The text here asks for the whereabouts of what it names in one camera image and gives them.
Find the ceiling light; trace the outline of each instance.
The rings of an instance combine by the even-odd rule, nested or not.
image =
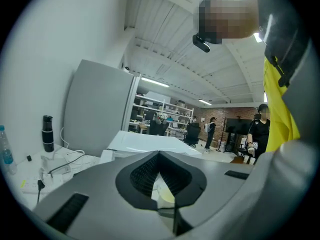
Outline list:
[[[204,103],[204,104],[210,105],[210,106],[212,105],[212,104],[210,104],[209,102],[204,101],[203,99],[199,99],[199,101],[202,102],[202,103]]]
[[[169,85],[164,84],[164,83],[162,83],[162,82],[153,81],[153,80],[151,80],[151,79],[144,78],[144,77],[141,77],[141,79],[144,80],[144,81],[147,81],[147,82],[156,84],[156,85],[160,85],[160,86],[163,86],[163,87],[169,87]]]
[[[265,102],[265,103],[267,103],[267,102],[268,102],[268,98],[267,98],[267,94],[266,94],[266,92],[264,92],[264,100],[263,100],[263,102]]]
[[[262,42],[262,40],[261,40],[260,37],[259,37],[259,33],[254,33],[253,35],[254,35],[254,38],[255,38],[255,40],[256,40],[257,43]]]

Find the black thermos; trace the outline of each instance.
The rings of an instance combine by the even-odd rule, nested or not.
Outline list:
[[[52,129],[52,116],[50,115],[43,116],[42,142],[46,152],[52,152],[55,150],[54,130]]]

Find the power strip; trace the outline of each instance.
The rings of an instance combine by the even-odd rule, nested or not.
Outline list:
[[[26,194],[38,194],[38,180],[39,176],[31,176],[24,179],[21,183],[20,189]],[[53,175],[53,185],[45,186],[41,189],[41,194],[48,194],[64,183],[62,174]]]

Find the television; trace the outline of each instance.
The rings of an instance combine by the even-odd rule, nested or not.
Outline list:
[[[250,119],[234,119],[228,118],[226,120],[225,131],[232,134],[247,135],[251,126],[252,120]]]

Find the yellow fabric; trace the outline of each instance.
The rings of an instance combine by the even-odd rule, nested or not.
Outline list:
[[[266,152],[275,151],[281,144],[300,137],[296,123],[282,100],[287,87],[279,87],[280,74],[264,58],[263,85],[270,111],[270,132]]]

